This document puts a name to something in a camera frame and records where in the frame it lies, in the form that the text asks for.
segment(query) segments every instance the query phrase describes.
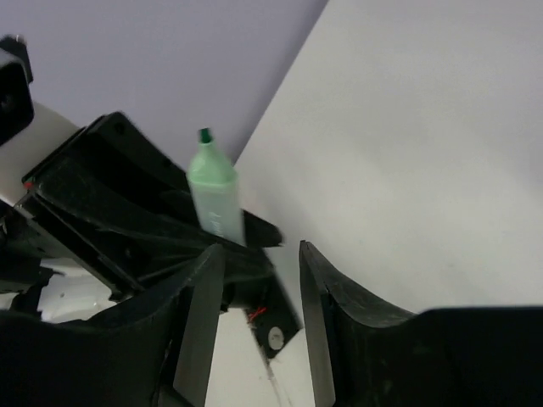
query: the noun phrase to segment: black camera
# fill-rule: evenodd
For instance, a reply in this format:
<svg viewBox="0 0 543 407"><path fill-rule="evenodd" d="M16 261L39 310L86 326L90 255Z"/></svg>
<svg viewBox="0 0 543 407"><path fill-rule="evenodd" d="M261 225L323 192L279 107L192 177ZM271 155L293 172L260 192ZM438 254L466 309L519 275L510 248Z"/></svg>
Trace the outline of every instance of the black camera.
<svg viewBox="0 0 543 407"><path fill-rule="evenodd" d="M0 47L0 146L34 119L28 84L25 62Z"/></svg>

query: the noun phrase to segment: gray floor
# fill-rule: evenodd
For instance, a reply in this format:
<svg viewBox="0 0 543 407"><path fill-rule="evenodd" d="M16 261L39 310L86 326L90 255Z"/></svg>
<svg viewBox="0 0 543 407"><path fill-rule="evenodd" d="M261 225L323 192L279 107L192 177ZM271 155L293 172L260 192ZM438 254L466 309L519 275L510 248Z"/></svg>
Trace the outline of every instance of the gray floor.
<svg viewBox="0 0 543 407"><path fill-rule="evenodd" d="M178 164L210 126L236 159L326 0L2 0L32 96L77 125L127 112Z"/></svg>

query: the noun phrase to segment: green marker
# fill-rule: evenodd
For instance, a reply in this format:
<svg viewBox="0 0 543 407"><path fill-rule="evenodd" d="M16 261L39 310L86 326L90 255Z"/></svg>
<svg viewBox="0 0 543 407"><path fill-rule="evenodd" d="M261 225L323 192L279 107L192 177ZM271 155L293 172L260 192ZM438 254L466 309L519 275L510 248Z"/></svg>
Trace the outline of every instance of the green marker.
<svg viewBox="0 0 543 407"><path fill-rule="evenodd" d="M200 130L199 150L188 167L187 179L202 229L244 246L238 173L217 148L210 129Z"/></svg>

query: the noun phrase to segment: dark green tip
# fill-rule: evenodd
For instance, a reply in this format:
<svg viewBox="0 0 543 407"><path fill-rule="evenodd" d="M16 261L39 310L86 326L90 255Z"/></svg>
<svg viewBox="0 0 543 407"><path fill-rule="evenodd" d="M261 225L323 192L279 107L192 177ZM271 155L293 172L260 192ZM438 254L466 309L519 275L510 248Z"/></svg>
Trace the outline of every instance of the dark green tip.
<svg viewBox="0 0 543 407"><path fill-rule="evenodd" d="M213 137L211 136L211 131L209 128L200 130L200 142L202 144L207 144L212 141Z"/></svg>

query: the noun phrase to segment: gray wall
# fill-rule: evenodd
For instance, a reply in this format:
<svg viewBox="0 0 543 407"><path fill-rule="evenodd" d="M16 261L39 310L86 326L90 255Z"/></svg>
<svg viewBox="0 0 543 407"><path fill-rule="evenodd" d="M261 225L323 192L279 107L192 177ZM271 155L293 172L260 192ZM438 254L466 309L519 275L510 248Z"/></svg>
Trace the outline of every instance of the gray wall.
<svg viewBox="0 0 543 407"><path fill-rule="evenodd" d="M32 96L77 125L115 110L177 163L210 126L241 153L326 0L0 0Z"/></svg>

